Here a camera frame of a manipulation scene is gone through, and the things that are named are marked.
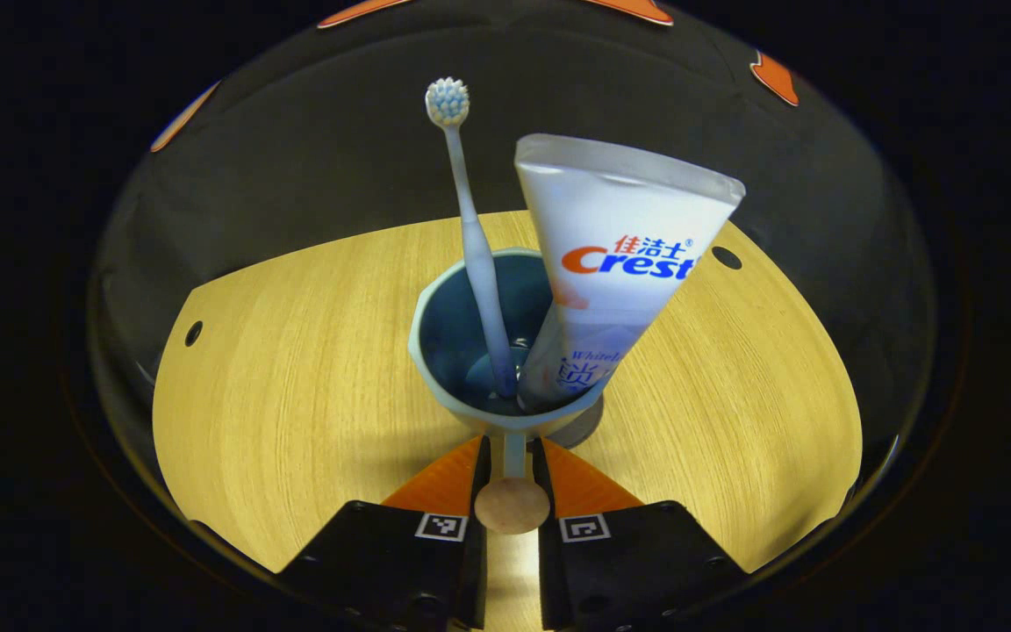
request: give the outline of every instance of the toothbrush handle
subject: toothbrush handle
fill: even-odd
[[[474,211],[474,200],[470,197],[470,180],[466,177],[466,159],[462,155],[462,141],[458,137],[458,128],[445,127],[444,136],[447,139],[447,156],[450,157],[450,173],[455,178],[458,213],[464,222],[477,221],[478,215]]]
[[[482,225],[477,220],[462,221],[462,260],[466,263],[466,275],[470,279],[470,288],[474,290],[478,315],[482,319],[482,335],[489,352],[489,365],[494,371],[497,395],[513,399],[517,393],[517,367],[510,352],[501,304],[497,300],[497,273],[493,256],[489,253],[489,242],[482,233]]]

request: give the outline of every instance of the toothbrush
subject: toothbrush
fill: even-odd
[[[482,336],[489,352],[489,365],[493,368],[497,395],[513,399],[517,392],[517,367],[510,351],[505,323],[502,321],[501,304],[497,301],[497,274],[494,259],[489,253],[489,242],[478,222],[474,211],[474,199],[470,196],[470,183],[466,177],[466,162],[462,159],[462,141],[458,137],[458,125],[466,120],[470,112],[470,96],[462,80],[453,77],[439,79],[429,85],[424,95],[424,103],[429,118],[439,125],[447,139],[447,153],[450,155],[450,172],[455,178],[458,193],[458,211],[462,216],[462,260],[466,263],[466,275],[470,288],[474,290],[474,301],[478,305],[478,315],[482,319]]]

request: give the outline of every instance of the wooden surface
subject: wooden surface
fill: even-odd
[[[482,216],[537,248],[529,212]],[[684,504],[747,571],[837,513],[860,465],[848,375],[790,280],[728,223],[605,392],[574,453],[646,503]],[[189,293],[158,371],[154,435],[177,507],[272,571],[346,501],[378,503],[470,438],[406,349],[460,220],[316,245]],[[192,347],[191,325],[203,329]],[[536,532],[489,535],[486,628],[540,629]]]

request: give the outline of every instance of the cup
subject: cup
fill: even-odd
[[[511,248],[493,253],[497,295],[514,364],[522,367],[553,302],[541,253]],[[408,352],[435,398],[485,435],[549,436],[601,399],[610,376],[559,409],[527,416],[494,392],[489,353],[474,291],[460,261],[429,284],[416,304]]]

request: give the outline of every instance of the toothbrush bristles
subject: toothbrush bristles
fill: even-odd
[[[429,116],[437,124],[460,124],[470,112],[470,94],[462,80],[454,77],[439,79],[429,85],[424,97]]]

